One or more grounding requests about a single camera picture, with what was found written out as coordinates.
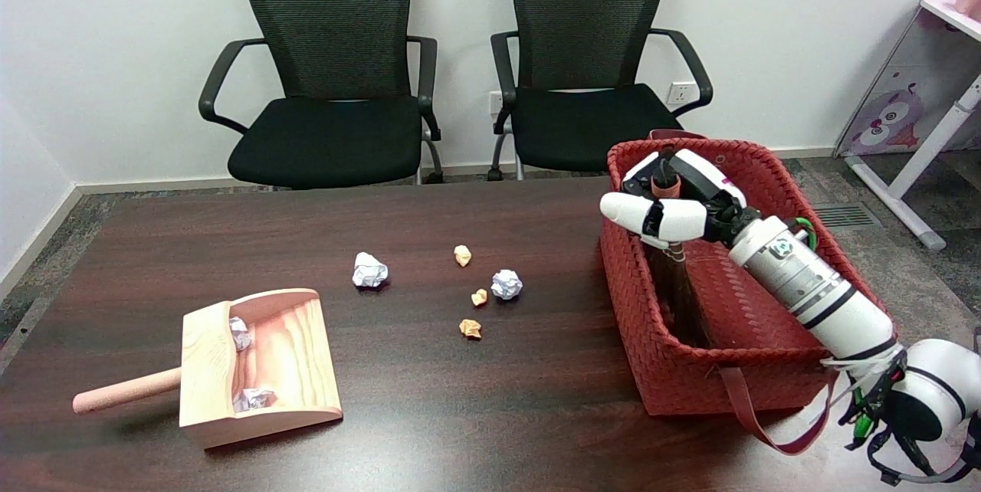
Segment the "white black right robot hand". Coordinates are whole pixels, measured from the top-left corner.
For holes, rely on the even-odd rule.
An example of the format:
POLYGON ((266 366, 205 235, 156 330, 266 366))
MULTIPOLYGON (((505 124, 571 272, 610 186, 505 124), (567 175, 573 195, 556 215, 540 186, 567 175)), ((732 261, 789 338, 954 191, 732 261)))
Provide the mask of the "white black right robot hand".
POLYGON ((763 217, 714 164, 689 149, 649 154, 603 195, 602 215, 656 248, 702 240, 735 244, 743 229, 763 217))

